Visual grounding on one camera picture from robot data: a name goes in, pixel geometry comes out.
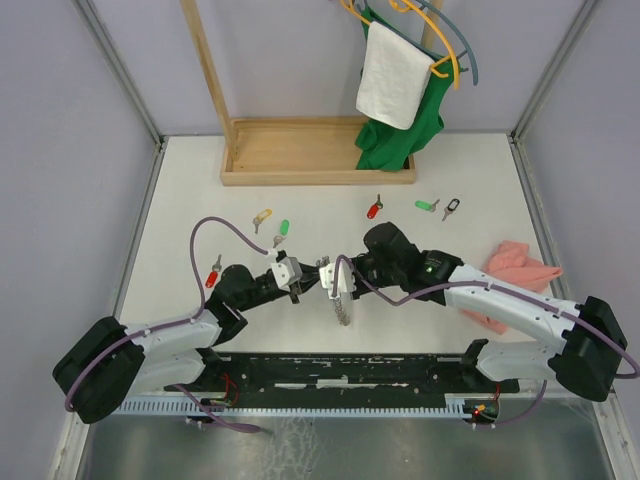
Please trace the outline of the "metal keyring holder with keys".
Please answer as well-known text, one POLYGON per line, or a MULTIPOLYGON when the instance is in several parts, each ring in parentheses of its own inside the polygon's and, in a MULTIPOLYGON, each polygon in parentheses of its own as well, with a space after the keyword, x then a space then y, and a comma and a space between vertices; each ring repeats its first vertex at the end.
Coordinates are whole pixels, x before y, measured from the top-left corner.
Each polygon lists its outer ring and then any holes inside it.
MULTIPOLYGON (((331 262, 328 256, 322 257, 320 260, 316 262, 317 266, 323 267, 331 262)), ((331 300, 331 304, 333 306, 334 313, 338 319, 338 322, 342 326, 349 326, 352 323, 351 319, 351 303, 352 298, 350 294, 343 295, 340 299, 331 300)))

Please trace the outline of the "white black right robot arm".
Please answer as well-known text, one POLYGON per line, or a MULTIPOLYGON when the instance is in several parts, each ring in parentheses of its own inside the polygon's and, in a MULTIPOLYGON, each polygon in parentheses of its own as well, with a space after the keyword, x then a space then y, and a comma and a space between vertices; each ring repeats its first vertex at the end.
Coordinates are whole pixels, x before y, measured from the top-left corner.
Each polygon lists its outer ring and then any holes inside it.
POLYGON ((632 368, 629 378, 639 376, 612 308, 599 298, 575 303, 527 291, 451 254, 419 250, 391 222, 370 229, 364 244, 366 253, 337 258, 332 296, 382 295, 396 286, 406 294, 399 305, 432 301, 483 314, 528 336, 516 343, 473 341, 458 368, 469 390, 481 391, 493 381, 555 380, 575 395, 602 402, 622 378, 622 362, 632 368))

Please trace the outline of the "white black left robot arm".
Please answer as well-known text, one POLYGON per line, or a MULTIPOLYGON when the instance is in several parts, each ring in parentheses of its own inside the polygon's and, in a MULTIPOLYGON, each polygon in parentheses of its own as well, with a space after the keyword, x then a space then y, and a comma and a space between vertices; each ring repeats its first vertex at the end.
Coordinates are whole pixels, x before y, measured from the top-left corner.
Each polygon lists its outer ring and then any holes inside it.
POLYGON ((222 272, 204 305, 183 318, 133 326, 113 316, 98 320, 53 369, 66 410, 93 424, 129 396, 173 384, 212 389, 221 366, 207 354, 247 326, 244 312, 281 298, 298 303, 318 281, 318 267, 292 257, 259 276, 236 264, 222 272))

